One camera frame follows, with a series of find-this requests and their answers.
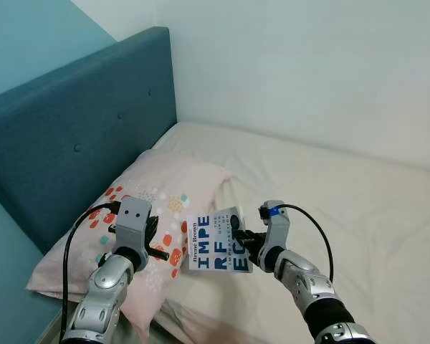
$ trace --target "black joint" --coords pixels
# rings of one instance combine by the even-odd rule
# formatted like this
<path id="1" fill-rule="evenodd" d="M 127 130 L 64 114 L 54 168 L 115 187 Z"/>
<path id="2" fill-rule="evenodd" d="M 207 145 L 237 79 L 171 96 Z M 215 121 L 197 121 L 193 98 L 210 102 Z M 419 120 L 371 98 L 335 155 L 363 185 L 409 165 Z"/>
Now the black joint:
<path id="1" fill-rule="evenodd" d="M 266 272 L 274 271 L 275 263 L 277 263 L 277 258 L 279 257 L 279 254 L 281 254 L 283 251 L 283 247 L 274 246 L 266 253 L 266 257 L 264 258 Z"/>
<path id="2" fill-rule="evenodd" d="M 113 201 L 112 203 L 110 203 L 110 211 L 114 215 L 118 215 L 118 212 L 120 211 L 120 207 L 121 207 L 121 202 L 119 201 Z"/>
<path id="3" fill-rule="evenodd" d="M 304 313 L 304 320 L 314 339 L 328 326 L 355 322 L 344 304 L 336 299 L 321 299 L 311 303 Z"/>
<path id="4" fill-rule="evenodd" d="M 250 262 L 259 266 L 258 254 L 266 240 L 266 233 L 254 233 L 253 231 L 233 231 L 233 237 L 240 243 L 242 247 L 249 250 Z"/>
<path id="5" fill-rule="evenodd" d="M 151 247 L 147 248 L 147 252 L 152 257 L 162 259 L 162 260 L 168 260 L 169 259 L 169 253 L 160 251 L 159 249 L 153 249 Z"/>
<path id="6" fill-rule="evenodd" d="M 115 254 L 118 254 L 120 256 L 123 256 L 129 259 L 132 265 L 134 266 L 134 272 L 137 272 L 142 262 L 142 259 L 140 259 L 140 255 L 134 249 L 131 249 L 130 247 L 126 247 L 126 246 L 121 246 L 121 247 L 118 247 L 118 249 L 115 251 Z"/>
<path id="7" fill-rule="evenodd" d="M 158 230 L 158 220 L 157 216 L 150 216 L 146 219 L 145 228 L 145 249 L 148 251 L 150 249 L 150 242 Z"/>
<path id="8" fill-rule="evenodd" d="M 259 217 L 261 217 L 261 220 L 267 220 L 271 217 L 269 215 L 269 209 L 266 206 L 260 206 L 258 210 L 259 210 Z"/>
<path id="9" fill-rule="evenodd" d="M 231 228 L 233 231 L 238 230 L 239 227 L 241 226 L 241 222 L 239 220 L 239 217 L 237 217 L 236 215 L 231 216 L 231 218 L 229 219 L 229 223 L 231 224 Z"/>
<path id="10" fill-rule="evenodd" d="M 105 262 L 106 262 L 106 256 L 107 256 L 107 254 L 104 253 L 103 256 L 100 258 L 99 262 L 97 263 L 97 267 L 101 267 L 102 265 L 105 264 Z"/>

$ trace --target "book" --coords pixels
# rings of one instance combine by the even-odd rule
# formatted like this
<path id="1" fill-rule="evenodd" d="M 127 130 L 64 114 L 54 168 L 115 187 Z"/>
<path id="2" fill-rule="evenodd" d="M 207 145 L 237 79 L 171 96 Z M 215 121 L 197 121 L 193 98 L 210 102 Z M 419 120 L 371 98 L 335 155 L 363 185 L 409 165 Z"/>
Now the book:
<path id="1" fill-rule="evenodd" d="M 252 272 L 249 252 L 234 238 L 244 230 L 236 207 L 188 216 L 189 269 Z"/>

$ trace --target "white wall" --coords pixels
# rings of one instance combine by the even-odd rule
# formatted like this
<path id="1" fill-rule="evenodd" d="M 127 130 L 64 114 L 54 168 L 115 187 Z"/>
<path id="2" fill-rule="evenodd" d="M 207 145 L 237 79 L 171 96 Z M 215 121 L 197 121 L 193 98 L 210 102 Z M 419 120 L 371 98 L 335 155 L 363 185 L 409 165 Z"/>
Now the white wall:
<path id="1" fill-rule="evenodd" d="M 430 168 L 430 1 L 157 0 L 156 13 L 179 120 Z"/>

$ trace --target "teal wall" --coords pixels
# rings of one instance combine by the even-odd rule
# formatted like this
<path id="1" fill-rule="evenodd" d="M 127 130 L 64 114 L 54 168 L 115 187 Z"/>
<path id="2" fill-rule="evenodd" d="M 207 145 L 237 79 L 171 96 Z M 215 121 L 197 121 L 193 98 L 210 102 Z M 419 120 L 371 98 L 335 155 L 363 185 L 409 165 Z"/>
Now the teal wall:
<path id="1" fill-rule="evenodd" d="M 114 42 L 70 0 L 0 0 L 0 93 Z"/>
<path id="2" fill-rule="evenodd" d="M 0 93 L 113 43 L 70 0 L 0 0 Z M 0 204 L 0 343 L 34 343 L 58 315 L 25 290 L 41 258 Z"/>

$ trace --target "blue tape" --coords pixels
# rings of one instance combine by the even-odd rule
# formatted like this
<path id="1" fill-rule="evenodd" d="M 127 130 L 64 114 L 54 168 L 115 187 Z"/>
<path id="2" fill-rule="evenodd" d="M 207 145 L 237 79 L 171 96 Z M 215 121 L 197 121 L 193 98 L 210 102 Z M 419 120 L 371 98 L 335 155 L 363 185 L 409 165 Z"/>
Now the blue tape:
<path id="1" fill-rule="evenodd" d="M 274 215 L 278 215 L 278 214 L 279 214 L 279 208 L 277 208 L 276 206 L 269 210 L 269 216 L 274 216 Z"/>

